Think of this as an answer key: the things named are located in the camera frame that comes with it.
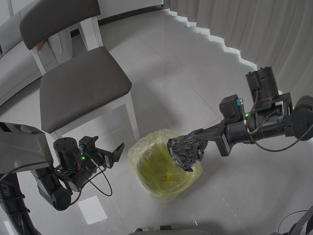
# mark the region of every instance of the white sofa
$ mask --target white sofa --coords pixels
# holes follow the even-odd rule
[[[39,51],[46,71],[73,57],[69,28],[49,37]],[[0,106],[26,85],[41,77],[33,54],[23,41],[0,58]]]

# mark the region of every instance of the chair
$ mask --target chair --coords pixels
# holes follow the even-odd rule
[[[41,0],[22,19],[20,32],[42,73],[41,128],[54,139],[123,104],[139,140],[131,100],[131,81],[103,47],[98,0]],[[87,52],[45,72],[35,46],[79,23]]]

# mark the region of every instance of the chair backrest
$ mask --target chair backrest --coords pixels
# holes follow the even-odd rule
[[[20,32],[31,50],[61,30],[98,15],[98,0],[41,0],[21,20]]]

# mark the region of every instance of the sofa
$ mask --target sofa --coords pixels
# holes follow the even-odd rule
[[[17,39],[11,46],[7,47],[6,53],[0,57],[0,106],[22,88],[41,77],[33,53],[26,48],[19,35],[18,21],[34,4],[36,4],[35,1],[9,18],[9,20],[15,21],[12,27],[3,27],[9,20],[0,25],[0,28],[2,27],[0,46],[3,42],[7,45],[7,41]],[[73,50],[69,28],[45,40],[38,54],[45,71],[71,59]]]

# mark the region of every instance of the chair seat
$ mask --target chair seat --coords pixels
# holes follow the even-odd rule
[[[41,128],[52,133],[130,89],[131,81],[105,47],[89,50],[42,76]]]

